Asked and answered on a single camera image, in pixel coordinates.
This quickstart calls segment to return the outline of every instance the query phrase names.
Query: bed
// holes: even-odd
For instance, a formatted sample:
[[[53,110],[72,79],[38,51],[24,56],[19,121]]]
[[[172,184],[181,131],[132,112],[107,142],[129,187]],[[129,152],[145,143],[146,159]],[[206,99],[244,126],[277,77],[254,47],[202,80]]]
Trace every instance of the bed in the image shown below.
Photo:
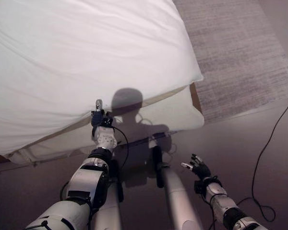
[[[200,127],[202,79],[172,0],[0,0],[0,155],[15,163],[93,147],[96,99],[130,141]]]

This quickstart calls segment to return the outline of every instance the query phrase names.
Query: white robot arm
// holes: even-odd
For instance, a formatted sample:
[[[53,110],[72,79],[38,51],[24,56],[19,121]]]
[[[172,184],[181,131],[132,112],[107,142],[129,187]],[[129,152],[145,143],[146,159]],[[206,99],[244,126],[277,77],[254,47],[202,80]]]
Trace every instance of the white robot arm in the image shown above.
[[[104,115],[102,101],[92,112],[93,136],[97,147],[68,182],[66,196],[48,208],[25,230],[83,230],[106,201],[110,186],[112,151],[117,145],[113,119]]]
[[[221,182],[216,177],[211,176],[209,168],[200,157],[192,154],[190,164],[182,162],[181,166],[191,170],[200,178],[199,181],[195,181],[195,192],[203,196],[213,208],[217,221],[223,223],[228,230],[267,230],[241,211],[227,195]]]

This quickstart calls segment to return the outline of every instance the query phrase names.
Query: wire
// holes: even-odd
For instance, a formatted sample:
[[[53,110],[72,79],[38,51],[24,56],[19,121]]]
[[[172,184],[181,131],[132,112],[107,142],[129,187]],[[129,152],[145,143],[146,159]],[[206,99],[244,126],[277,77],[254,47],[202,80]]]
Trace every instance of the wire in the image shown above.
[[[121,167],[120,167],[120,170],[122,170],[122,168],[125,166],[125,164],[126,164],[126,162],[127,162],[127,159],[128,159],[128,157],[129,157],[129,142],[128,142],[128,139],[127,139],[126,135],[123,133],[123,131],[121,131],[119,128],[116,128],[116,127],[114,127],[114,126],[112,126],[112,128],[116,129],[116,130],[119,131],[121,134],[123,134],[123,136],[124,136],[125,139],[126,139],[127,155],[126,155],[126,158],[125,158],[125,160],[124,160],[124,163],[123,163],[123,164],[121,165]]]
[[[64,188],[66,187],[66,185],[68,185],[68,182],[66,182],[66,183],[63,185],[63,187],[61,188],[61,190],[60,190],[60,201],[63,200],[63,191],[64,191]]]
[[[267,146],[269,145],[269,143],[270,143],[270,141],[271,141],[271,139],[272,139],[272,137],[273,137],[274,131],[275,131],[275,129],[276,129],[279,121],[282,119],[282,117],[283,117],[284,114],[287,112],[287,110],[288,110],[288,106],[286,107],[286,109],[284,110],[284,112],[282,113],[282,115],[279,117],[279,119],[277,120],[277,122],[275,123],[275,125],[274,125],[274,127],[273,127],[273,129],[272,129],[271,135],[270,135],[267,143],[265,144],[265,146],[263,147],[263,149],[261,150],[261,152],[260,152],[260,154],[259,154],[259,156],[258,156],[258,158],[257,158],[257,162],[256,162],[256,166],[255,166],[255,170],[254,170],[253,178],[252,178],[252,196],[251,196],[251,197],[246,197],[246,198],[242,199],[241,201],[239,201],[239,202],[237,203],[237,206],[238,206],[238,205],[242,204],[244,201],[247,201],[247,200],[250,200],[250,199],[253,200],[253,201],[255,202],[255,204],[259,207],[260,212],[261,212],[263,218],[264,218],[266,221],[268,221],[268,222],[273,222],[273,221],[276,219],[276,212],[275,212],[275,210],[274,210],[271,206],[261,205],[261,204],[259,203],[259,201],[255,198],[255,195],[254,195],[255,176],[256,176],[256,173],[257,173],[257,169],[258,169],[258,165],[259,165],[260,158],[261,158],[262,154],[264,153],[265,149],[267,148]],[[265,214],[264,214],[264,212],[263,212],[263,208],[268,208],[268,209],[270,209],[270,210],[273,212],[273,217],[272,217],[271,219],[268,219],[268,218],[265,216]],[[208,230],[211,230],[212,227],[214,227],[214,230],[215,230],[215,222],[216,222],[216,219],[214,219],[214,214],[213,214],[213,222],[211,223],[211,225],[210,225],[210,227],[209,227]]]

